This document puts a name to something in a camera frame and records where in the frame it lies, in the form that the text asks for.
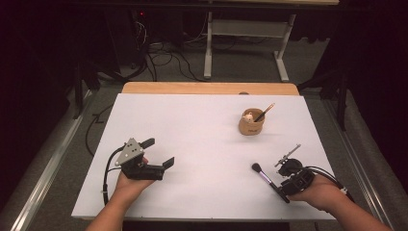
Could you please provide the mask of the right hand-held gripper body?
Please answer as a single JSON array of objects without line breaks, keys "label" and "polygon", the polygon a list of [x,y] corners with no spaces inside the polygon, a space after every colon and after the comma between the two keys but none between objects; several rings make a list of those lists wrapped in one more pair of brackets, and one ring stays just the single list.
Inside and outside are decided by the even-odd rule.
[{"label": "right hand-held gripper body", "polygon": [[284,155],[274,166],[280,167],[277,171],[286,180],[291,182],[291,190],[284,192],[282,189],[282,182],[279,188],[285,193],[286,196],[300,193],[307,189],[314,180],[315,174],[301,164],[297,159],[291,158],[291,155],[300,147],[297,144],[293,150]]}]

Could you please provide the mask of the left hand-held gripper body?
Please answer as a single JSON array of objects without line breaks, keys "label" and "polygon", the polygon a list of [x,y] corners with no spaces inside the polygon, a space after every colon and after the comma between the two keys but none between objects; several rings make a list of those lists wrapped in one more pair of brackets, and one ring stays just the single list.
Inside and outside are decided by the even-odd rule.
[{"label": "left hand-held gripper body", "polygon": [[140,142],[131,138],[124,144],[115,164],[121,167],[121,171],[129,179],[162,180],[164,167],[148,164],[144,158],[145,149],[140,147]]}]

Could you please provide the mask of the black fluffy makeup brush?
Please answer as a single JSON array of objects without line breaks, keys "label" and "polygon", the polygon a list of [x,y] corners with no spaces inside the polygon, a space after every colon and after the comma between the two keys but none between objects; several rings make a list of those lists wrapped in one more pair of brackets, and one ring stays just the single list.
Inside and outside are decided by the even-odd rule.
[{"label": "black fluffy makeup brush", "polygon": [[263,172],[261,166],[258,163],[254,163],[251,168],[261,175],[261,177],[268,183],[268,185],[283,199],[284,202],[289,203],[290,200],[278,192],[278,187],[271,181],[271,179]]}]

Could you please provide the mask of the tan bear brush holder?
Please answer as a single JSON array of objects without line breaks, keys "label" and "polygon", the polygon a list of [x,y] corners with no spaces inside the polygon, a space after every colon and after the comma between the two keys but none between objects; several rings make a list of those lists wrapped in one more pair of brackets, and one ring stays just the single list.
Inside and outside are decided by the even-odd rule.
[{"label": "tan bear brush holder", "polygon": [[257,108],[246,109],[242,113],[242,117],[239,121],[239,131],[245,136],[255,136],[261,133],[264,125],[264,118],[257,120],[258,116],[263,111]]}]

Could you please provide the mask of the thin black gold brush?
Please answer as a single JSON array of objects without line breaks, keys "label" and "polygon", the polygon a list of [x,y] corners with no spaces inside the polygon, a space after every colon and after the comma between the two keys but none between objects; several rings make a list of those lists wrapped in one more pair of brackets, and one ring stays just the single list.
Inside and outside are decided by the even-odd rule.
[{"label": "thin black gold brush", "polygon": [[264,111],[262,111],[258,117],[255,118],[254,122],[259,122],[265,115],[275,106],[275,103],[271,103]]}]

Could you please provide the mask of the person's right hand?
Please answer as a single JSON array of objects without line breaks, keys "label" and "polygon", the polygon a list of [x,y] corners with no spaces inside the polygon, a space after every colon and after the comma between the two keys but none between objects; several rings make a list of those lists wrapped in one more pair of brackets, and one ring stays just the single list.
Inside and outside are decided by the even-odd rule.
[{"label": "person's right hand", "polygon": [[346,195],[327,178],[316,175],[311,185],[302,192],[289,195],[291,201],[304,201],[318,210],[331,212]]}]

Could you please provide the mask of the person's left hand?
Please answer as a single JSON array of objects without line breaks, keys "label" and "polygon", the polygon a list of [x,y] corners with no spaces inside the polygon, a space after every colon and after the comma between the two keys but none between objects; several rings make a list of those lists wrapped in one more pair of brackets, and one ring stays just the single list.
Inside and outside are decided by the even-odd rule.
[{"label": "person's left hand", "polygon": [[120,201],[132,203],[154,180],[134,180],[129,179],[123,172],[120,172],[117,178],[115,192],[113,198],[118,198]]}]

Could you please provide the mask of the white board sheet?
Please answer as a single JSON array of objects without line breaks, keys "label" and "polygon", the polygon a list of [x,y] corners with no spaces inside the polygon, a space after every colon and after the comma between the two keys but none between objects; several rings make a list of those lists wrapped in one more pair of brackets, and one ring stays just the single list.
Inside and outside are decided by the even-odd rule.
[{"label": "white board sheet", "polygon": [[[239,131],[242,113],[264,111],[255,136]],[[292,154],[305,166],[331,168],[306,101],[301,96],[121,93],[107,121],[72,215],[93,218],[103,208],[102,187],[114,187],[113,152],[129,139],[155,139],[145,157],[152,165],[174,157],[163,180],[148,187],[128,218],[150,220],[326,220],[305,202],[284,202],[251,166],[258,163],[275,184],[274,166]]]}]

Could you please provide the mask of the black metal stand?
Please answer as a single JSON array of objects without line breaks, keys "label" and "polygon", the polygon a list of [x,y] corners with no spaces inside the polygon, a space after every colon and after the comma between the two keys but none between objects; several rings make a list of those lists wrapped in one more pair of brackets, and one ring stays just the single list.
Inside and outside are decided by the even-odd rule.
[{"label": "black metal stand", "polygon": [[336,99],[336,120],[340,128],[343,131],[345,130],[344,116],[346,109],[347,77],[343,71],[339,69],[330,70],[296,87],[298,91],[308,88],[320,88],[319,96],[321,99]]},{"label": "black metal stand", "polygon": [[93,62],[85,60],[76,64],[74,67],[74,96],[75,113],[74,119],[77,119],[84,109],[84,91],[83,85],[89,90],[99,90],[100,83],[97,77],[96,67]]}]

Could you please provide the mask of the black computer tower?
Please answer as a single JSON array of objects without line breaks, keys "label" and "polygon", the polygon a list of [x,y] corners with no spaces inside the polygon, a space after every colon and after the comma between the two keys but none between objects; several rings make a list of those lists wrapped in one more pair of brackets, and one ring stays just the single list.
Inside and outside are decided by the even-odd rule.
[{"label": "black computer tower", "polygon": [[147,52],[146,30],[128,9],[104,11],[119,72],[129,74],[141,67]]}]

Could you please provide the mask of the aluminium floor rail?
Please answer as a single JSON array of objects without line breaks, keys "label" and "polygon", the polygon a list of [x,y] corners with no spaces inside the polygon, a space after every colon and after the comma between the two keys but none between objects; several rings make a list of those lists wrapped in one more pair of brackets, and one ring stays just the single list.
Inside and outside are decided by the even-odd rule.
[{"label": "aluminium floor rail", "polygon": [[[94,94],[87,90],[83,96],[85,111]],[[28,166],[6,208],[0,213],[0,231],[26,231],[34,220],[62,165],[65,152],[83,116],[75,115],[74,93],[68,95],[70,106],[49,138]]]},{"label": "aluminium floor rail", "polygon": [[336,104],[323,102],[340,139],[345,156],[370,212],[394,231],[408,231],[408,195],[381,153],[353,101],[346,106],[343,130]]}]

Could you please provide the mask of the white metal desk frame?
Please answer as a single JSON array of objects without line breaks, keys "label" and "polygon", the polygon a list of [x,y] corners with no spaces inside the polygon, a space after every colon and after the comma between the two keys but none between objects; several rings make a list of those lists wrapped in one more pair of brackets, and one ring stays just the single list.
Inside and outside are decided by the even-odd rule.
[{"label": "white metal desk frame", "polygon": [[[328,7],[337,6],[340,0],[208,0],[213,6],[215,3],[241,3],[260,4],[267,7]],[[213,65],[213,37],[232,36],[249,38],[280,39],[281,45],[273,51],[273,59],[276,64],[279,78],[282,82],[289,82],[283,56],[292,33],[296,13],[290,13],[287,20],[251,20],[251,19],[213,19],[213,13],[207,12],[207,44],[204,61],[203,77],[206,80],[212,78]]]}]

